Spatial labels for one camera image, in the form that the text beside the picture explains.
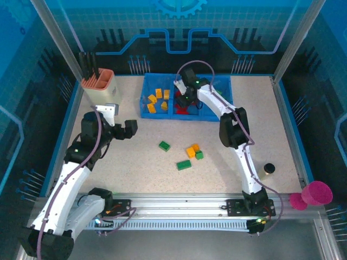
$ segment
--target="purple cable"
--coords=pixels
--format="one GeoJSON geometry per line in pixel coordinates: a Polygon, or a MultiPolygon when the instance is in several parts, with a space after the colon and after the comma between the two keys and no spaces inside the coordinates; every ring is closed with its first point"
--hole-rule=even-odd
{"type": "Polygon", "coordinates": [[[281,216],[283,215],[284,203],[283,203],[282,196],[281,196],[281,194],[280,194],[279,192],[277,192],[277,191],[274,190],[273,188],[270,188],[270,187],[266,186],[265,184],[263,184],[261,181],[259,181],[259,180],[255,177],[255,175],[254,175],[254,173],[253,173],[253,171],[252,171],[252,168],[251,168],[251,166],[250,166],[250,163],[249,163],[249,160],[248,160],[248,157],[247,157],[247,152],[246,152],[246,147],[247,147],[247,146],[251,146],[251,145],[255,145],[255,142],[254,142],[254,140],[250,137],[250,135],[248,134],[248,132],[246,131],[246,129],[245,129],[245,127],[243,126],[243,124],[242,124],[242,122],[241,122],[239,116],[237,115],[236,111],[233,110],[231,107],[229,107],[228,104],[225,103],[223,99],[221,99],[218,95],[216,95],[216,94],[212,91],[212,83],[213,83],[213,80],[214,80],[214,78],[215,78],[215,71],[213,70],[212,66],[211,66],[210,64],[208,64],[206,61],[200,61],[200,60],[189,61],[189,62],[185,63],[184,65],[182,65],[182,66],[179,68],[178,72],[176,73],[175,82],[177,81],[178,75],[179,75],[179,73],[181,72],[181,70],[182,70],[186,65],[189,65],[189,64],[195,63],[195,62],[203,63],[203,64],[207,65],[207,66],[211,69],[211,71],[212,71],[212,79],[211,79],[211,82],[210,82],[210,85],[209,85],[209,90],[210,90],[211,94],[212,94],[215,98],[217,98],[225,107],[227,107],[227,108],[234,114],[235,119],[236,119],[237,122],[239,123],[239,125],[240,125],[240,127],[241,127],[243,133],[245,134],[245,136],[247,137],[247,139],[248,139],[248,141],[249,141],[248,143],[246,143],[246,144],[243,146],[243,153],[244,153],[244,155],[245,155],[246,163],[247,163],[248,169],[249,169],[249,171],[250,171],[251,177],[252,177],[260,186],[262,186],[262,187],[268,189],[269,191],[272,191],[273,193],[275,193],[275,194],[279,197],[279,199],[280,199],[280,201],[281,201],[281,211],[280,211],[280,214],[278,215],[278,219],[276,219],[275,223],[274,223],[271,227],[269,227],[267,230],[265,230],[264,232],[262,232],[262,234],[266,234],[268,231],[272,230],[272,229],[278,224],[278,222],[279,222],[280,219],[281,219],[281,216]]]}
{"type": "Polygon", "coordinates": [[[95,143],[95,146],[94,146],[93,150],[92,150],[91,153],[87,156],[87,158],[86,158],[83,162],[81,162],[81,164],[80,164],[79,166],[77,166],[74,170],[71,171],[71,173],[69,173],[69,174],[64,178],[64,180],[60,183],[60,185],[59,185],[58,188],[56,189],[55,193],[53,194],[52,199],[50,200],[50,202],[49,202],[49,204],[48,204],[48,207],[47,207],[47,210],[46,210],[46,214],[44,215],[44,219],[43,219],[43,221],[42,221],[42,225],[41,225],[40,231],[39,231],[39,233],[38,233],[37,248],[36,248],[37,259],[38,259],[38,260],[42,260],[42,257],[41,257],[41,243],[42,243],[43,231],[44,231],[44,227],[46,226],[46,223],[47,223],[47,221],[48,221],[48,216],[49,216],[50,210],[52,209],[52,206],[53,206],[53,203],[54,203],[55,198],[58,196],[60,190],[63,188],[64,183],[66,183],[67,180],[68,180],[74,173],[76,173],[80,168],[82,168],[82,167],[89,161],[89,159],[93,156],[93,154],[95,153],[95,151],[97,150],[97,148],[98,148],[98,146],[99,146],[100,138],[101,138],[101,128],[102,128],[102,125],[101,125],[101,118],[100,118],[99,113],[98,113],[97,110],[95,109],[95,107],[94,107],[94,106],[91,106],[91,108],[92,108],[92,109],[94,110],[94,112],[96,113],[97,119],[98,119],[98,137],[97,137],[97,142],[95,143]]]}
{"type": "Polygon", "coordinates": [[[129,210],[124,211],[123,213],[121,213],[121,214],[119,214],[119,215],[117,215],[117,216],[114,216],[114,217],[99,218],[99,219],[101,219],[101,220],[115,219],[115,218],[121,217],[121,216],[123,216],[123,215],[129,213],[129,212],[132,211],[132,210],[133,210],[133,212],[129,215],[129,217],[128,217],[123,223],[121,223],[119,226],[117,226],[114,230],[112,230],[112,231],[110,231],[110,232],[107,232],[107,233],[101,233],[101,235],[107,236],[107,235],[109,235],[109,234],[116,233],[120,228],[122,228],[122,227],[123,227],[123,226],[135,215],[135,213],[136,213],[136,208],[135,208],[135,207],[132,207],[132,208],[130,208],[129,210]]]}

